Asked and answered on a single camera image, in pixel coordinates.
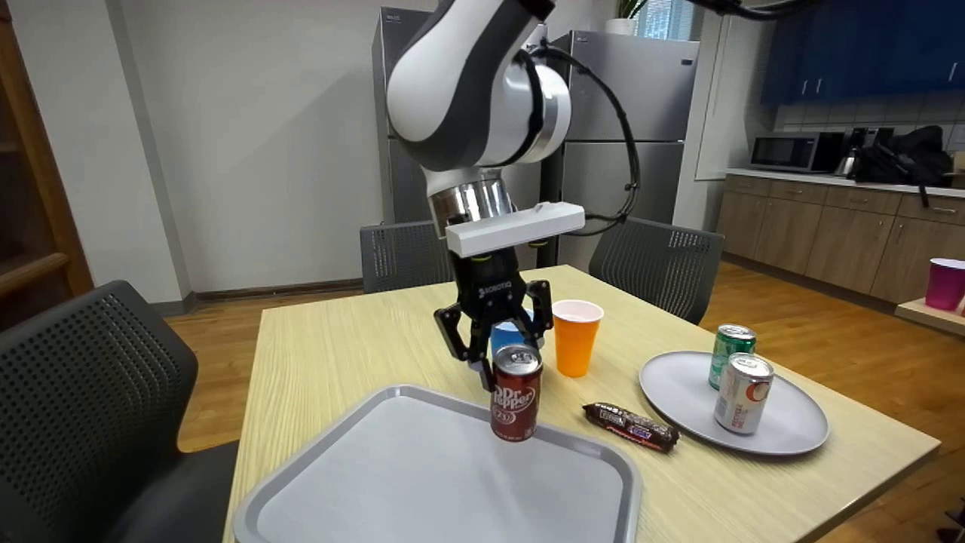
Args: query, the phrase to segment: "microwave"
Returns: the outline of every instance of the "microwave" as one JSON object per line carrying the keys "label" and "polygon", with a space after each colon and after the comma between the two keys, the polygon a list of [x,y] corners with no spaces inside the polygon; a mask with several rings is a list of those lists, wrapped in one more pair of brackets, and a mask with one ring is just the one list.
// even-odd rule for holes
{"label": "microwave", "polygon": [[761,135],[751,164],[788,170],[836,170],[845,157],[845,132]]}

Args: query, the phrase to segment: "cup rim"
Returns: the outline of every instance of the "cup rim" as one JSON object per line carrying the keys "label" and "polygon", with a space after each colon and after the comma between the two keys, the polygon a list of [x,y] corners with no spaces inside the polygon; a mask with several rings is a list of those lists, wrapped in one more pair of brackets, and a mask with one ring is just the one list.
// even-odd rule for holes
{"label": "cup rim", "polygon": [[936,257],[931,266],[965,272],[965,258]]}
{"label": "cup rim", "polygon": [[588,299],[559,299],[553,302],[553,317],[570,318],[570,323],[599,323],[604,304]]}

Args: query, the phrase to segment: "floor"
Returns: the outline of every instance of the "floor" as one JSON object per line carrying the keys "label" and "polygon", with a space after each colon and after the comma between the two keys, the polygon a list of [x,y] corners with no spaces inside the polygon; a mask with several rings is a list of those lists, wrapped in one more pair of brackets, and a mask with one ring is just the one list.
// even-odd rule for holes
{"label": "floor", "polygon": [[[182,428],[185,450],[235,441],[244,416],[259,310],[357,290],[208,299],[170,317],[200,351],[200,383]],[[936,539],[965,496],[965,339],[824,290],[725,263],[705,328],[744,323],[758,348],[945,441],[941,454],[875,496],[824,539]]]}

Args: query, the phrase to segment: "white tray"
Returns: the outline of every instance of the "white tray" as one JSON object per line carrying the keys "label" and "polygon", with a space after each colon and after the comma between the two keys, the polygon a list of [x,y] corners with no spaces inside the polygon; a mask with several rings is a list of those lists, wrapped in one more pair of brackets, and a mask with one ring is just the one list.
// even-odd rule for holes
{"label": "white tray", "polygon": [[755,434],[733,434],[715,421],[718,390],[705,383],[710,351],[665,351],[639,367],[642,394],[683,432],[751,454],[806,454],[829,441],[820,403],[780,375],[762,403]]}
{"label": "white tray", "polygon": [[634,539],[634,465],[575,434],[502,442],[489,410],[384,390],[267,477],[239,513],[241,543],[607,543]]}

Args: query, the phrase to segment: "wooden table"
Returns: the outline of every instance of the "wooden table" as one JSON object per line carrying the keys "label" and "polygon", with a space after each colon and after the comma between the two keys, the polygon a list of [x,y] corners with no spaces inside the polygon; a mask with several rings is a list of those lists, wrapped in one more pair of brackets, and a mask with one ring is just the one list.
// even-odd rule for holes
{"label": "wooden table", "polygon": [[[824,532],[887,482],[937,451],[937,441],[864,403],[857,403],[788,367],[829,416],[833,441],[806,459],[762,462],[681,438],[671,454],[629,446],[583,418],[584,402],[649,410],[637,371],[668,348],[713,348],[715,333],[664,312],[575,269],[540,269],[556,299],[583,296],[607,308],[593,371],[561,377],[547,333],[540,421],[622,450],[642,478],[639,539],[802,539]],[[419,286],[381,296],[295,304],[263,312],[230,529],[253,484],[293,459],[378,390],[411,383],[469,403],[489,403],[480,377],[452,363],[432,318],[452,304],[454,286]]]}

